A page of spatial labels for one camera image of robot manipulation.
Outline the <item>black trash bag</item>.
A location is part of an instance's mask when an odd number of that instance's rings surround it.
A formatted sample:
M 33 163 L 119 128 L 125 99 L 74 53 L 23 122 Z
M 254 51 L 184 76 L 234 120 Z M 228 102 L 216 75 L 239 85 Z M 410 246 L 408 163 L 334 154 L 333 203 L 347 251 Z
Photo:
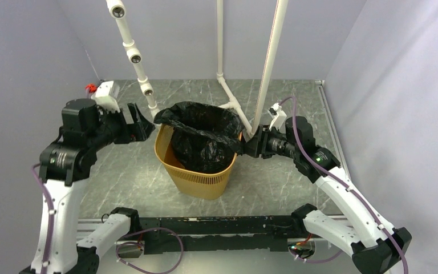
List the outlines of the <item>black trash bag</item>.
M 229 109 L 183 101 L 159 111 L 154 122 L 173 128 L 172 150 L 186 170 L 215 174 L 243 152 L 244 125 Z

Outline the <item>yellow plastic trash bin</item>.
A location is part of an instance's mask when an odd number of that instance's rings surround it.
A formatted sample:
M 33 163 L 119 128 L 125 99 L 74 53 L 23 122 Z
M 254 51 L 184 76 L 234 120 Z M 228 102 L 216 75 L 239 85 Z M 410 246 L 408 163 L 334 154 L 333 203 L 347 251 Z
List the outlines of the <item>yellow plastic trash bin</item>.
M 158 131 L 154 151 L 158 160 L 165 167 L 168 175 L 177 189 L 189 196 L 201 199 L 214 200 L 219 198 L 229 183 L 237 155 L 234 155 L 226 169 L 215 174 L 204 174 L 189 171 L 176 159 L 171 140 L 174 128 L 162 125 Z

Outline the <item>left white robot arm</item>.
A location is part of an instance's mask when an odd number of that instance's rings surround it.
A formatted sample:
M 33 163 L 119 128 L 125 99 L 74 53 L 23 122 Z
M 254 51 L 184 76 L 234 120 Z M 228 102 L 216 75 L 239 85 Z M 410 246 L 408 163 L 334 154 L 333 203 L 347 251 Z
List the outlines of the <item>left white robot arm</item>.
M 75 99 L 63 107 L 58 137 L 32 167 L 43 195 L 35 256 L 24 273 L 96 273 L 101 257 L 124 237 L 141 232 L 139 213 L 118 207 L 93 233 L 78 240 L 79 208 L 97 153 L 110 144 L 147 140 L 155 126 L 134 103 L 127 123 L 116 101 Z

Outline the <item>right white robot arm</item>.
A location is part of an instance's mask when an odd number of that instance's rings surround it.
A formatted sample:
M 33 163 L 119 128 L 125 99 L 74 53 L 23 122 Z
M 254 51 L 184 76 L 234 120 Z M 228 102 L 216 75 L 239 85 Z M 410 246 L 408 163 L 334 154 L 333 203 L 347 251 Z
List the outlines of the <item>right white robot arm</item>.
M 284 133 L 262 126 L 252 137 L 242 138 L 241 144 L 242 152 L 253 158 L 278 155 L 292 159 L 298 172 L 323 191 L 349 222 L 344 225 L 305 204 L 291 214 L 295 235 L 310 233 L 329 241 L 349 255 L 360 273 L 386 273 L 397 263 L 408 273 L 405 253 L 412 235 L 404 227 L 396 228 L 373 208 L 334 154 L 317 145 L 306 118 L 287 118 Z

